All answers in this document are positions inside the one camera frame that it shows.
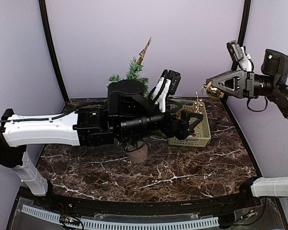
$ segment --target robotic arm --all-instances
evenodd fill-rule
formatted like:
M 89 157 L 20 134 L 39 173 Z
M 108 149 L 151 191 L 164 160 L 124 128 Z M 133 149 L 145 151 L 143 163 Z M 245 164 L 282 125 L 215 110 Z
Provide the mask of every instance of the robotic arm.
M 108 100 L 99 108 L 83 108 L 60 115 L 20 116 L 7 109 L 1 118 L 0 164 L 11 168 L 35 196 L 52 193 L 52 185 L 36 169 L 26 151 L 28 144 L 67 144 L 94 147 L 144 137 L 154 130 L 185 139 L 203 120 L 203 115 L 182 110 L 181 119 L 170 110 L 180 74 L 165 70 L 152 101 L 144 98 L 144 85 L 122 80 L 108 86 Z
M 288 56 L 267 49 L 261 71 L 264 75 L 253 73 L 254 65 L 245 47 L 240 47 L 236 41 L 227 43 L 227 48 L 239 70 L 229 71 L 206 80 L 204 87 L 209 97 L 222 98 L 224 94 L 236 98 L 248 98 L 247 108 L 251 99 L 259 96 L 274 102 L 282 115 L 288 119 Z M 240 187 L 240 193 L 251 192 L 252 196 L 288 197 L 288 177 L 251 178 Z

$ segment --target dark marble surface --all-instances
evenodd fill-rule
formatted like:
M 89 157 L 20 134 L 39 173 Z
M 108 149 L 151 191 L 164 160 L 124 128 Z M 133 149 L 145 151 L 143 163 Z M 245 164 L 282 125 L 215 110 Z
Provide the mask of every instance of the dark marble surface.
M 65 110 L 96 99 L 71 100 Z M 211 141 L 205 148 L 148 139 L 148 158 L 131 163 L 120 146 L 47 145 L 37 168 L 60 195 L 125 202 L 165 202 L 238 193 L 255 175 L 242 141 L 220 101 L 203 99 Z

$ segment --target lavender wall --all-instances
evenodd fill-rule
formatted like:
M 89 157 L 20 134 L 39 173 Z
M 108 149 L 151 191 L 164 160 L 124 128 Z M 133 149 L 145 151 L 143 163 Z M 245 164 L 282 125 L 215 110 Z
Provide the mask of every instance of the lavender wall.
M 37 0 L 0 0 L 0 117 L 58 113 L 64 105 L 48 54 Z M 41 146 L 30 146 L 36 162 Z M 0 230 L 6 229 L 20 179 L 0 166 Z
M 143 61 L 150 86 L 164 69 L 181 73 L 177 96 L 194 96 L 206 78 L 231 67 L 243 0 L 47 1 L 52 35 L 70 98 L 105 97 L 107 79 L 125 75 L 150 36 Z
M 288 1 L 253 1 L 245 45 L 261 74 L 265 49 L 288 55 Z M 264 99 L 254 100 L 252 107 L 264 107 Z M 229 106 L 249 142 L 260 169 L 266 177 L 288 176 L 288 121 L 274 104 L 262 113 L 252 113 L 246 100 L 229 99 Z M 282 199 L 288 219 L 288 201 Z

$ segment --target small pine tree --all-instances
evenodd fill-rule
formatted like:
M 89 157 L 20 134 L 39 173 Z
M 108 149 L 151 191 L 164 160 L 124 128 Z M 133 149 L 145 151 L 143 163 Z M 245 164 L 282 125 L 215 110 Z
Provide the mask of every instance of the small pine tree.
M 146 77 L 141 77 L 140 72 L 143 70 L 143 66 L 137 63 L 136 58 L 134 57 L 129 63 L 129 70 L 126 73 L 127 80 L 136 80 L 144 84 L 144 96 L 148 96 L 148 83 L 149 79 Z M 123 80 L 118 74 L 113 74 L 109 79 L 111 82 L 119 82 Z

